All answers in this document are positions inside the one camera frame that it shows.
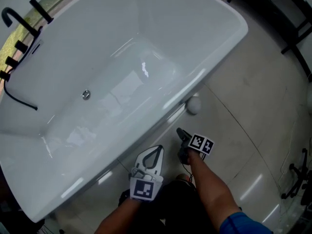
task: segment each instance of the black faucet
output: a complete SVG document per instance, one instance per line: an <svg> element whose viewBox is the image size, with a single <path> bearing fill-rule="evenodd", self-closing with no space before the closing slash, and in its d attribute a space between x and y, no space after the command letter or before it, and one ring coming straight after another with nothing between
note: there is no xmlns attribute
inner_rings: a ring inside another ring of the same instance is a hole
<svg viewBox="0 0 312 234"><path fill-rule="evenodd" d="M21 25L23 25L34 38L37 38L40 34L39 31L35 30L31 27L16 11L13 9L6 7L2 10L1 17L7 27L10 27L12 24L12 20L9 15L13 16Z"/></svg>

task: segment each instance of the person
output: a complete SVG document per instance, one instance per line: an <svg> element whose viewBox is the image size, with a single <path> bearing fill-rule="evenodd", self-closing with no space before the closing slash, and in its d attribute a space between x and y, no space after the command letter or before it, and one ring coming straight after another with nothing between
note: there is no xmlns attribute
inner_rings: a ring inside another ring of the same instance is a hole
<svg viewBox="0 0 312 234"><path fill-rule="evenodd" d="M209 169L198 152L188 150L188 163L196 188L188 182L188 176L180 175L164 186L152 202L121 200L95 234L272 233L241 211L228 186Z"/></svg>

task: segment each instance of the chrome drain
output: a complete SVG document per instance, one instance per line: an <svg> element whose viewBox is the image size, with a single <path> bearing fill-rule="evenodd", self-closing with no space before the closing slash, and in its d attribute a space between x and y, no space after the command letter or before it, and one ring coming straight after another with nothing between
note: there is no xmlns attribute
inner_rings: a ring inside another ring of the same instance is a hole
<svg viewBox="0 0 312 234"><path fill-rule="evenodd" d="M88 100L88 99L90 99L90 97L91 97L91 92L90 92L89 90L85 90L85 91L82 93L81 97L82 97L84 100Z"/></svg>

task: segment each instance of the person's left arm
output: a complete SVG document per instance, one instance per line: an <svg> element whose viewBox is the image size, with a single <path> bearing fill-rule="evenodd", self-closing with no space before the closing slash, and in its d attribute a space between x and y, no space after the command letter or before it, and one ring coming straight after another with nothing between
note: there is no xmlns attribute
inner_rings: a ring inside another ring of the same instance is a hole
<svg viewBox="0 0 312 234"><path fill-rule="evenodd" d="M116 210L101 222L95 234L126 233L140 206L140 201L130 198L126 199Z"/></svg>

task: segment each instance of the black pants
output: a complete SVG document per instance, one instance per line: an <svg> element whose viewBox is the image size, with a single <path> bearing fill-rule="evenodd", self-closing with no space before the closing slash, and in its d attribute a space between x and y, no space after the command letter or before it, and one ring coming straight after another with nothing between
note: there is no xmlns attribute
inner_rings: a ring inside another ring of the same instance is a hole
<svg viewBox="0 0 312 234"><path fill-rule="evenodd" d="M129 233L216 233L193 184L174 180L143 203Z"/></svg>

